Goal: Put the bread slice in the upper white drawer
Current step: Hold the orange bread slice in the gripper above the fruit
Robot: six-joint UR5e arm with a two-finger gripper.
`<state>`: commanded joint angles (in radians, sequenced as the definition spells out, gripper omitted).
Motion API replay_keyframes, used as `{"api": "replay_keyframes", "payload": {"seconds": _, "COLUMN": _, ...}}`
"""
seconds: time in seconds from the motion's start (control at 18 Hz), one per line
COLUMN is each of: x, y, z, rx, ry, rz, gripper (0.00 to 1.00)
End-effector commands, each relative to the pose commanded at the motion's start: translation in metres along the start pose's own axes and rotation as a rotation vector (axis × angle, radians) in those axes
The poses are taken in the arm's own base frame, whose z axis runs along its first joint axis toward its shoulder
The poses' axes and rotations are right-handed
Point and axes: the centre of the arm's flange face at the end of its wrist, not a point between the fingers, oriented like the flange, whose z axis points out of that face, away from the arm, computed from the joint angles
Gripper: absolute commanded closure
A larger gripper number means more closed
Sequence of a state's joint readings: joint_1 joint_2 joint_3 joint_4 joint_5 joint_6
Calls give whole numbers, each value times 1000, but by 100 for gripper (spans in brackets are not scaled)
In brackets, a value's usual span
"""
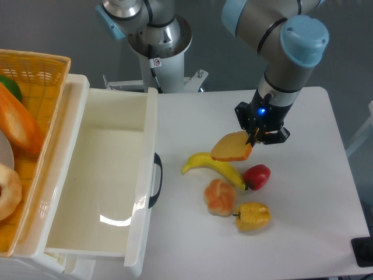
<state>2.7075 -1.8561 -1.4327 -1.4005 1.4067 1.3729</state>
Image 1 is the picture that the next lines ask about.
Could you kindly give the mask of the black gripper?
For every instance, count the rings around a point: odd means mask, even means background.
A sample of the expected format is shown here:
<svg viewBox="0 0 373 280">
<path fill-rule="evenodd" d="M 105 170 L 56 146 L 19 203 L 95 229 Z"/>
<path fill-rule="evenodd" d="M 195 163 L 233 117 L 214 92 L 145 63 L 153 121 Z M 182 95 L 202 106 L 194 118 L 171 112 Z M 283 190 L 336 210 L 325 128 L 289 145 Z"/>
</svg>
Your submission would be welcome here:
<svg viewBox="0 0 373 280">
<path fill-rule="evenodd" d="M 284 119 L 290 110 L 290 92 L 271 86 L 257 87 L 250 103 L 240 102 L 235 113 L 248 138 L 246 145 L 282 144 L 290 136 Z"/>
</svg>

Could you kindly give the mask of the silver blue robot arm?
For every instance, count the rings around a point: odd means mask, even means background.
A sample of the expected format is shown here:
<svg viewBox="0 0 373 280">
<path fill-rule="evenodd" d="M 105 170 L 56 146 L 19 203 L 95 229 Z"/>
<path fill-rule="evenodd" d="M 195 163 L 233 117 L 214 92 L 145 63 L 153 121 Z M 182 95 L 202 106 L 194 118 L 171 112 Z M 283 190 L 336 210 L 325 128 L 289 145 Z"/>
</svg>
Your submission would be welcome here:
<svg viewBox="0 0 373 280">
<path fill-rule="evenodd" d="M 320 1 L 226 1 L 221 21 L 268 65 L 250 103 L 235 113 L 247 144 L 279 144 L 290 133 L 284 119 L 329 41 L 325 25 L 308 16 Z M 142 68 L 145 89 L 180 93 L 184 53 L 192 41 L 189 23 L 174 1 L 101 1 L 96 6 L 116 39 L 126 38 Z"/>
</svg>

